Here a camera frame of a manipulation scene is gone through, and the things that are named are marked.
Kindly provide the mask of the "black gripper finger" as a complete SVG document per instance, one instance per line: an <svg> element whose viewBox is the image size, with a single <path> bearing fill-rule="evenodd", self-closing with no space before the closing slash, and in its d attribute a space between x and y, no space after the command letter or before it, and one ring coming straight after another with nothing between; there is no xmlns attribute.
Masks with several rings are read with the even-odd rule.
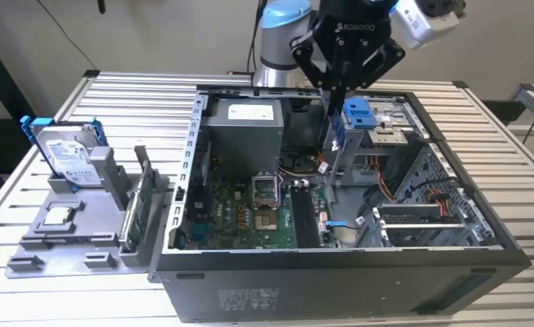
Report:
<svg viewBox="0 0 534 327"><path fill-rule="evenodd" d="M342 87L344 91L367 88L403 59L404 51L392 38L387 38L376 49L362 40L355 55L343 73Z"/></svg>
<svg viewBox="0 0 534 327"><path fill-rule="evenodd" d="M326 70L321 71L311 60L315 46L323 55ZM291 41L291 56L311 85L322 91L343 91L343 36L340 33L309 31Z"/></svg>

